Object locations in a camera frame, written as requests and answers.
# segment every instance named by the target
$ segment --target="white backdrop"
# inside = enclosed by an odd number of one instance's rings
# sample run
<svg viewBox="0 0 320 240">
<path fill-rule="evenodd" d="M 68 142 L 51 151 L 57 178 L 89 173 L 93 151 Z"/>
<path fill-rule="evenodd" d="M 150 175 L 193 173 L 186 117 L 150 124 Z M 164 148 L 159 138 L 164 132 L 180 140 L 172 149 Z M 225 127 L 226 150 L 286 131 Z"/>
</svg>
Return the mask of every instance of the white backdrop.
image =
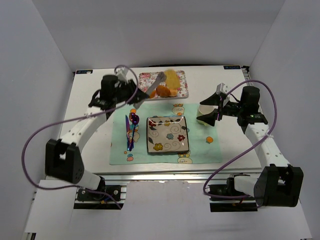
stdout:
<svg viewBox="0 0 320 240">
<path fill-rule="evenodd" d="M 275 95 L 275 141 L 304 172 L 300 200 L 315 240 L 320 240 L 319 13 L 320 1 L 287 0 L 250 68 L 251 77 L 267 83 Z M 265 90 L 261 99 L 264 113 L 273 119 Z"/>
<path fill-rule="evenodd" d="M 72 72 L 31 0 L 3 0 L 0 7 L 0 239 L 19 240 L 35 188 L 21 167 L 27 138 L 64 117 Z M 44 177 L 45 144 L 59 128 L 30 143 L 26 165 Z"/>
<path fill-rule="evenodd" d="M 75 69 L 250 65 L 284 0 L 33 0 Z"/>
</svg>

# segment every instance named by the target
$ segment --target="white table surface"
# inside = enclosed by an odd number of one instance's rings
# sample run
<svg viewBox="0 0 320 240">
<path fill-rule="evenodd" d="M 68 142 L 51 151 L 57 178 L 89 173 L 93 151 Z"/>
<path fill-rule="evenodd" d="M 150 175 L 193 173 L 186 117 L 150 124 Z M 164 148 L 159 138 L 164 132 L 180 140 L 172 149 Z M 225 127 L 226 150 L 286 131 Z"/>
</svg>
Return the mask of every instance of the white table surface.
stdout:
<svg viewBox="0 0 320 240">
<path fill-rule="evenodd" d="M 230 88 L 245 80 L 241 69 L 225 70 L 223 66 L 179 66 L 170 67 L 174 70 L 183 70 L 188 83 L 189 97 L 185 99 L 161 100 L 172 102 L 199 103 L 211 96 L 218 84 L 225 83 Z M 142 67 L 133 68 L 137 76 L 143 72 L 165 71 L 168 67 Z M 94 69 L 92 74 L 76 74 L 74 77 L 70 98 L 68 101 L 65 119 L 82 116 L 90 102 L 93 93 L 101 88 L 103 75 L 113 74 L 113 69 Z M 238 88 L 234 95 L 240 98 L 242 88 Z M 154 104 L 147 101 L 143 104 Z M 110 148 L 112 140 L 112 127 L 114 118 L 111 116 L 93 134 L 82 151 L 84 167 L 93 173 L 152 173 L 152 172 L 187 172 L 187 171 L 212 171 L 219 168 L 236 155 L 251 146 L 250 141 L 243 134 L 235 117 L 224 116 L 222 121 L 217 121 L 218 139 L 221 148 L 222 163 L 208 164 L 181 164 L 181 163 L 149 163 L 110 165 Z M 62 126 L 61 136 L 75 125 L 74 122 Z M 249 152 L 226 169 L 244 172 L 257 172 L 261 170 L 258 157 L 254 151 Z"/>
</svg>

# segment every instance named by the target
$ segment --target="purple spoon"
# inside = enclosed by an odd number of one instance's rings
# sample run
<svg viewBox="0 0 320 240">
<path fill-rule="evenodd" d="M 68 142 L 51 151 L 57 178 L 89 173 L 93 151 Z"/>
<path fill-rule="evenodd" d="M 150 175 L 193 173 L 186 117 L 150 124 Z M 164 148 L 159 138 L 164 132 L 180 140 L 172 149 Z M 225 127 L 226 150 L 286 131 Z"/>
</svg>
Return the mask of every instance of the purple spoon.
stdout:
<svg viewBox="0 0 320 240">
<path fill-rule="evenodd" d="M 139 123 L 139 116 L 136 115 L 136 114 L 132 114 L 131 115 L 131 122 L 133 124 L 133 130 L 132 130 L 132 140 L 131 140 L 131 145 L 130 145 L 130 149 L 129 151 L 131 151 L 133 148 L 134 148 L 134 135 L 135 135 L 135 130 L 136 130 L 136 126 L 138 125 Z"/>
</svg>

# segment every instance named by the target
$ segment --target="light green placemat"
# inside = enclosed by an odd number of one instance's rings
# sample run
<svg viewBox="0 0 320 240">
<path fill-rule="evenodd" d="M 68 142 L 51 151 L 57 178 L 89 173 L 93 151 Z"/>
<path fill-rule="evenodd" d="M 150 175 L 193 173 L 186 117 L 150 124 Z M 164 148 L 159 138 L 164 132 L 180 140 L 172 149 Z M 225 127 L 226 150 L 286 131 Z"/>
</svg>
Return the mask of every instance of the light green placemat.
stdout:
<svg viewBox="0 0 320 240">
<path fill-rule="evenodd" d="M 135 111 L 132 106 L 125 106 L 116 110 L 113 118 L 112 140 L 110 152 L 111 165 L 123 164 L 208 164 L 222 162 L 217 129 L 204 126 L 196 120 L 198 104 L 169 104 L 150 103 L 142 104 L 136 111 L 140 121 L 134 133 L 134 149 L 127 150 L 126 121 L 130 111 Z M 147 118 L 153 116 L 185 116 L 188 128 L 190 152 L 185 154 L 150 155 L 147 153 Z"/>
</svg>

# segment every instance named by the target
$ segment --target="floral plate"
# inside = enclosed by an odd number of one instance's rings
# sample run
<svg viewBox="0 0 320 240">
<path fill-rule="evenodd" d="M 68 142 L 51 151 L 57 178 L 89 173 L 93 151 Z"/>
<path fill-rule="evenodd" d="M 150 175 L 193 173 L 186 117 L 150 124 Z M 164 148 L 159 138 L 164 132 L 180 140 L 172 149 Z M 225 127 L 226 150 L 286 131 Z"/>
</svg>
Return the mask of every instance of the floral plate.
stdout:
<svg viewBox="0 0 320 240">
<path fill-rule="evenodd" d="M 186 153 L 189 151 L 185 116 L 153 116 L 146 120 L 148 154 Z"/>
</svg>

